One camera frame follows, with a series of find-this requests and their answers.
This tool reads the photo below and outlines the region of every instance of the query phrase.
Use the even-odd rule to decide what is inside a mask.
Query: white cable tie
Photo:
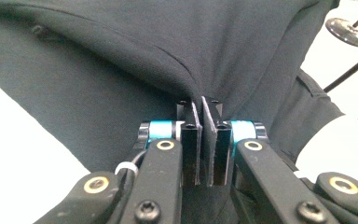
[[[130,161],[121,162],[115,170],[115,175],[117,175],[121,169],[130,169],[135,173],[135,176],[138,175],[138,167]]]

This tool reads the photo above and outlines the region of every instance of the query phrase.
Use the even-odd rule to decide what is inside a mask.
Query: round metal disc
[[[358,47],[358,27],[353,27],[351,22],[334,18],[328,20],[325,26],[336,38]]]

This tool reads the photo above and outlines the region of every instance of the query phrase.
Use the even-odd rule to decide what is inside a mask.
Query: brass ring
[[[175,146],[175,143],[171,142],[171,141],[160,141],[159,143],[157,143],[158,149],[161,149],[161,150],[170,150],[170,149],[173,149],[174,146]]]
[[[104,176],[95,176],[88,180],[84,185],[84,191],[87,193],[100,193],[109,185],[109,180]]]
[[[343,183],[347,184],[349,186],[349,188],[340,186],[337,182],[343,182]],[[351,181],[349,181],[347,179],[344,179],[344,178],[341,178],[338,176],[334,176],[334,177],[330,178],[329,183],[333,188],[335,188],[343,193],[346,193],[346,194],[357,194],[358,193],[357,186],[354,185]]]
[[[253,150],[253,151],[258,151],[258,150],[263,149],[263,146],[261,146],[260,143],[255,142],[255,141],[245,142],[245,147],[248,148],[248,149],[250,149],[250,150]]]

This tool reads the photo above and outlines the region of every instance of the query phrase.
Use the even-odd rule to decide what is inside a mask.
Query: black cloth
[[[202,95],[224,103],[225,119],[263,122],[295,161],[342,115],[300,70],[336,5],[2,0],[0,87],[92,172],[126,157],[143,120],[175,119],[177,99],[200,107]],[[185,189],[183,223],[235,223],[228,191]]]

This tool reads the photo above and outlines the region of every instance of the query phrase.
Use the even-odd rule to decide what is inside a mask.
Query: gold washer
[[[255,145],[257,145],[257,147],[251,147],[250,144],[255,144]],[[248,149],[250,149],[250,150],[253,150],[253,151],[258,151],[258,150],[263,149],[263,146],[261,146],[260,143],[255,142],[255,141],[245,142],[245,147],[248,148]]]
[[[338,181],[348,184],[351,188],[346,189],[346,188],[341,187],[340,185],[337,184]],[[331,177],[329,180],[329,183],[333,188],[335,188],[343,193],[346,193],[346,194],[357,194],[358,193],[357,186],[354,185],[351,181],[344,179],[342,177],[338,177],[338,176]]]
[[[93,189],[92,187],[90,187],[92,182],[97,181],[97,180],[103,181],[103,184],[96,189]],[[92,194],[100,193],[100,192],[104,191],[108,185],[109,185],[109,180],[106,177],[95,176],[86,182],[86,184],[84,185],[84,191],[86,191],[87,193],[92,193]]]
[[[162,144],[168,143],[170,144],[167,147],[164,147]],[[170,150],[173,149],[173,147],[175,146],[175,143],[171,142],[171,141],[160,141],[159,143],[157,143],[157,147],[161,150]]]

